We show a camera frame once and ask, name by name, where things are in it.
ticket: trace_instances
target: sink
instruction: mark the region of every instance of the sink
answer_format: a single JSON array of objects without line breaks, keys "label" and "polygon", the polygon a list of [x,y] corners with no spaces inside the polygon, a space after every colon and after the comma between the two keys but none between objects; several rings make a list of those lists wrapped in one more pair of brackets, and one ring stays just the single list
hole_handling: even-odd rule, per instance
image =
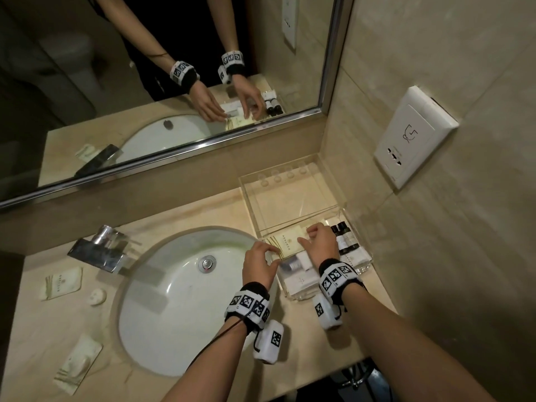
[{"label": "sink", "polygon": [[[210,227],[170,237],[144,254],[118,309],[119,338],[130,357],[156,374],[184,374],[224,324],[225,308],[242,287],[245,252],[254,242],[241,231]],[[274,282],[270,308],[276,295]],[[254,339],[251,333],[244,349]]]},{"label": "sink", "polygon": [[207,123],[196,115],[185,114],[162,118],[131,136],[121,147],[123,154],[116,163],[205,139],[222,132],[225,132],[225,123]]}]

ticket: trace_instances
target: small bottle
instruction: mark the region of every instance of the small bottle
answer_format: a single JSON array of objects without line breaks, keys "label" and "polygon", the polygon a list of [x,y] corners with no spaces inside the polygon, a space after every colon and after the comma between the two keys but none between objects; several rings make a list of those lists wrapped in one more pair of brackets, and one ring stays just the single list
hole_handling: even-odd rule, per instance
[{"label": "small bottle", "polygon": [[270,103],[272,104],[274,112],[276,113],[275,115],[283,114],[283,108],[281,107],[277,99],[270,100]]},{"label": "small bottle", "polygon": [[343,234],[339,231],[337,226],[331,226],[331,231],[335,233],[335,238],[337,239],[337,245],[339,247],[339,255],[345,255],[348,252],[348,245],[344,241]]},{"label": "small bottle", "polygon": [[272,106],[272,103],[270,103],[269,100],[266,100],[264,103],[266,104],[266,112],[268,113],[268,115],[270,117],[275,116],[276,114],[275,114],[275,110],[274,110],[274,108]]},{"label": "small bottle", "polygon": [[352,233],[352,230],[346,225],[346,223],[344,221],[341,221],[338,226],[340,229],[340,234],[343,235],[344,241],[346,241],[346,244],[348,244],[348,251],[346,252],[358,249],[358,240],[356,240],[354,233]]}]

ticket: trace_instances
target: wristband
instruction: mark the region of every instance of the wristband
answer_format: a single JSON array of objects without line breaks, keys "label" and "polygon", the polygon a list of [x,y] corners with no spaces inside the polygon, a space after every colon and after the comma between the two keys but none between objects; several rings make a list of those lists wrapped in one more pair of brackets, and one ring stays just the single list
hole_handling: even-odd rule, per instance
[{"label": "wristband", "polygon": [[320,290],[331,304],[343,305],[343,291],[349,284],[359,284],[366,290],[357,272],[350,265],[334,258],[321,263],[318,272]]},{"label": "wristband", "polygon": [[240,51],[231,51],[221,56],[224,68],[229,76],[234,74],[245,75],[244,56]]},{"label": "wristband", "polygon": [[231,316],[236,316],[244,321],[248,334],[252,331],[259,332],[263,330],[270,316],[269,304],[268,290],[258,282],[250,282],[235,293],[225,310],[225,321]]},{"label": "wristband", "polygon": [[178,60],[175,62],[169,77],[179,86],[184,88],[187,93],[190,93],[190,89],[193,84],[200,79],[199,74],[196,72],[195,68],[189,63]]}]

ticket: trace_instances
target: marble countertop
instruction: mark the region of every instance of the marble countertop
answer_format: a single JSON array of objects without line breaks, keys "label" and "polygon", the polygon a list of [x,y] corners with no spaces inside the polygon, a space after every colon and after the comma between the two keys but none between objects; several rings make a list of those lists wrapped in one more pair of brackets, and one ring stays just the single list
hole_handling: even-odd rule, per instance
[{"label": "marble countertop", "polygon": [[[250,80],[261,92],[271,90],[262,74],[253,75]],[[212,86],[210,90],[220,104],[238,100],[231,86]],[[109,144],[121,147],[146,125],[181,114],[197,115],[188,96],[172,97],[49,131],[38,186],[73,177],[85,164],[76,156],[84,145],[92,145],[98,150],[106,148]]]},{"label": "marble countertop", "polygon": [[[143,253],[164,238],[191,228],[225,226],[255,236],[240,189],[137,220],[118,230],[139,243]],[[2,384],[8,401],[144,401],[158,402],[176,378],[152,374],[124,352],[117,334],[116,310],[128,278],[110,274],[66,256],[66,243],[26,257]],[[83,267],[81,290],[49,301],[39,300],[44,278],[74,266]],[[362,275],[367,289],[394,310],[373,269]],[[86,304],[92,290],[104,288],[106,302]],[[279,294],[273,317],[286,326],[279,361],[263,365],[246,350],[242,354],[229,401],[270,400],[365,358],[343,325],[325,332],[309,301],[290,301]],[[82,333],[104,345],[74,396],[52,378]]]}]

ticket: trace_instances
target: faucet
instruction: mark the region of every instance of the faucet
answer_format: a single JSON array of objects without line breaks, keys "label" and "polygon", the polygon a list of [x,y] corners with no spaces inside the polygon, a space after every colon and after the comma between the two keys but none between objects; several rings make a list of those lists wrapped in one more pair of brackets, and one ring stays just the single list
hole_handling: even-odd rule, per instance
[{"label": "faucet", "polygon": [[91,241],[79,238],[67,255],[106,272],[118,272],[130,260],[123,252],[126,240],[126,235],[104,225]]}]

